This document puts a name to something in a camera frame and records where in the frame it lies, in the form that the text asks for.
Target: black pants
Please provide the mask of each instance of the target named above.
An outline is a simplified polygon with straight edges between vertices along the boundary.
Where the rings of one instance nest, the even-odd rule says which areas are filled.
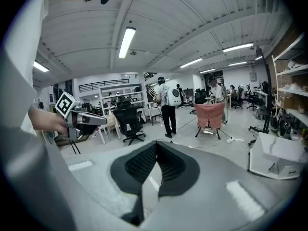
[[[181,95],[181,105],[180,107],[184,106],[184,97]]]
[[[170,121],[171,121],[172,131],[175,132],[177,130],[176,129],[177,123],[175,121],[175,107],[164,105],[162,107],[162,115],[163,115],[163,119],[164,119],[166,132],[167,132],[167,134],[171,135],[169,118],[170,118]]]

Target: ceiling light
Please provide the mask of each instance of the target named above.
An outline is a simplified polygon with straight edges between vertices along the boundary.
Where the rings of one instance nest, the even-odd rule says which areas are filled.
[[[189,66],[189,65],[191,65],[191,64],[194,64],[194,63],[197,63],[197,62],[199,62],[199,61],[202,61],[202,58],[199,58],[199,59],[194,60],[194,61],[192,61],[192,62],[190,62],[190,63],[187,63],[187,64],[181,66],[180,68],[187,67],[187,66]]]
[[[37,69],[39,69],[40,71],[43,71],[43,72],[49,71],[49,69],[45,68],[44,66],[42,66],[41,64],[39,64],[37,62],[34,62],[33,66],[36,67]]]
[[[126,31],[123,37],[119,58],[125,58],[130,43],[136,33],[136,29],[132,27],[126,27]]]
[[[241,63],[229,64],[229,66],[236,66],[236,65],[246,64],[246,63],[247,63],[247,62],[241,62]]]
[[[203,74],[203,73],[206,73],[206,72],[210,72],[210,71],[214,71],[214,70],[215,70],[214,68],[213,69],[209,69],[209,70],[200,72],[200,74]]]
[[[231,47],[231,48],[224,49],[223,52],[234,51],[234,50],[238,50],[238,49],[242,49],[242,48],[252,47],[253,45],[254,45],[253,43],[242,44],[242,45],[238,45],[238,46],[234,46],[234,47]]]

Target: concrete floor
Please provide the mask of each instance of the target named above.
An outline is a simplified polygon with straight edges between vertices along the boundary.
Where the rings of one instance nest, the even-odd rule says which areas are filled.
[[[248,169],[248,144],[251,140],[257,137],[257,132],[248,131],[249,126],[257,126],[262,128],[264,121],[255,119],[254,111],[246,109],[247,103],[244,103],[243,109],[228,109],[228,122],[223,124],[221,130],[226,134],[244,141],[233,141],[228,144],[228,136],[219,132],[221,140],[218,140],[216,132],[213,135],[200,132],[198,137],[195,135],[198,131],[197,128],[197,116],[196,114],[190,114],[191,107],[185,107],[176,110],[177,117],[177,134],[173,136],[173,142],[189,146],[196,150],[202,150],[205,152],[214,153],[223,156],[238,166]],[[165,137],[165,127],[160,118],[156,118],[154,126],[150,122],[143,125],[143,132],[146,137],[141,137],[144,140],[157,140],[162,139],[164,141],[171,141]],[[112,131],[107,136],[104,135],[106,144],[104,145],[100,136],[97,134],[92,140],[78,143],[77,146],[82,154],[85,153],[97,153],[106,152],[109,150],[116,150],[118,148],[128,146],[128,142],[123,143],[122,139],[125,138],[122,135],[122,139],[119,140],[117,134]],[[74,152],[70,146],[64,147],[61,150],[61,154],[65,156],[74,155]],[[295,180],[273,180],[257,175],[253,175],[258,178],[262,183],[267,185],[278,197],[283,199],[287,195],[293,193],[300,183],[300,179]],[[161,171],[159,166],[153,168],[149,178],[143,185],[143,204],[145,216],[149,215],[158,201],[157,190],[161,182]]]

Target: white backpack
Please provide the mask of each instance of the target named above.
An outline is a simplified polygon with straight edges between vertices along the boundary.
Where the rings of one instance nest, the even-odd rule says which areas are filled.
[[[180,104],[181,104],[181,96],[179,90],[169,88],[167,93],[167,105],[178,106]]]

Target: pink chair cover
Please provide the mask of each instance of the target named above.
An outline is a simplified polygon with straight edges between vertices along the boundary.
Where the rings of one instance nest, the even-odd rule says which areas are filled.
[[[194,104],[198,117],[198,127],[207,127],[208,121],[210,121],[212,129],[220,128],[224,107],[224,103]]]

